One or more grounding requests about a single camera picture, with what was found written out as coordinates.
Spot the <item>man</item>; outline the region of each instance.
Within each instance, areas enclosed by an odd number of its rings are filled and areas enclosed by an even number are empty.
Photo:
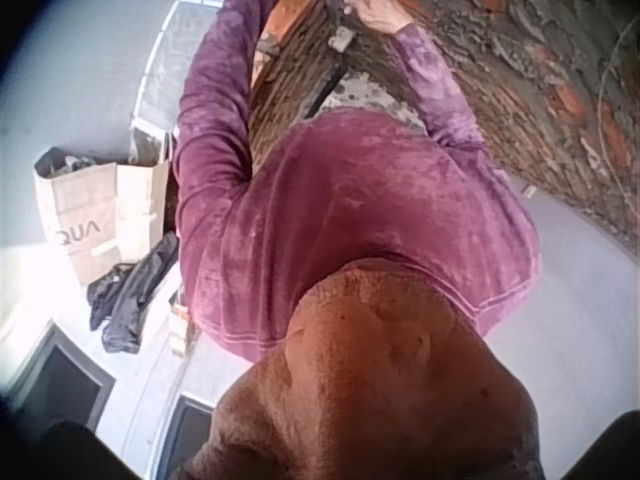
[[[397,0],[391,36],[428,136],[345,109],[251,178],[252,59],[276,0],[227,0],[181,101],[181,267],[199,327],[257,362],[185,478],[542,478],[534,406],[481,336],[539,276],[530,218],[460,88]]]

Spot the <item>purple shirt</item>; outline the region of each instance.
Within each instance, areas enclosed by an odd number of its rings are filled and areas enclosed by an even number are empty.
[[[384,258],[422,273],[486,334],[539,276],[538,238],[420,27],[398,32],[392,54],[428,136],[384,113],[337,110],[292,127],[252,178],[252,63],[275,3],[227,0],[185,82],[175,167],[192,318],[257,361],[313,285]]]

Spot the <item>paper bag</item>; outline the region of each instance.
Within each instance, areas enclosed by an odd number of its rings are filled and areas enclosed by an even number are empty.
[[[135,130],[128,161],[97,165],[51,178],[67,154],[52,148],[34,168],[47,241],[69,257],[81,285],[118,263],[136,263],[163,236],[170,139]]]

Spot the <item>brick wall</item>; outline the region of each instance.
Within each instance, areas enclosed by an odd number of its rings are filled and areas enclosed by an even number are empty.
[[[336,61],[326,44],[340,15],[327,16],[324,1],[309,2],[313,8],[255,92],[251,128],[257,159],[298,118],[317,80]],[[602,73],[640,6],[614,0],[404,3],[441,46],[496,160],[579,208],[637,252],[640,21],[622,43],[605,84],[602,143],[597,111]],[[345,54],[347,65],[410,100],[385,40],[353,19],[343,21],[358,33]]]

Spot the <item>wire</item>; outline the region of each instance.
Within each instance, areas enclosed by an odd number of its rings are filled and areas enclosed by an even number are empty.
[[[605,163],[607,164],[607,167],[609,167],[609,170],[611,171],[613,179],[616,181],[618,189],[620,189],[620,193],[622,194],[622,197],[624,198],[625,203],[631,210],[631,213],[633,213],[633,215],[636,218],[640,218],[638,216],[638,210],[636,209],[636,206],[633,204],[633,201],[629,198],[629,195],[627,195],[627,193],[625,192],[622,186],[622,182],[620,181],[620,178],[618,178],[618,175],[616,174],[616,171],[613,168],[613,165],[611,164],[611,160],[609,159],[609,152],[604,142],[604,133],[602,131],[602,102],[604,98],[604,87],[607,82],[607,75],[609,75],[609,72],[611,71],[611,67],[613,66],[613,59],[618,53],[618,49],[620,48],[620,45],[622,45],[622,41],[624,40],[626,35],[631,31],[631,29],[633,28],[633,26],[638,20],[640,20],[640,14],[636,15],[636,17],[629,22],[629,25],[627,25],[627,27],[624,29],[624,31],[620,35],[620,38],[618,39],[618,43],[616,43],[616,46],[613,48],[613,52],[611,52],[611,57],[609,58],[609,63],[607,65],[607,68],[605,69],[602,75],[602,82],[600,83],[600,93],[598,95],[598,135],[600,137],[600,148],[602,149],[603,158],[605,160]]]

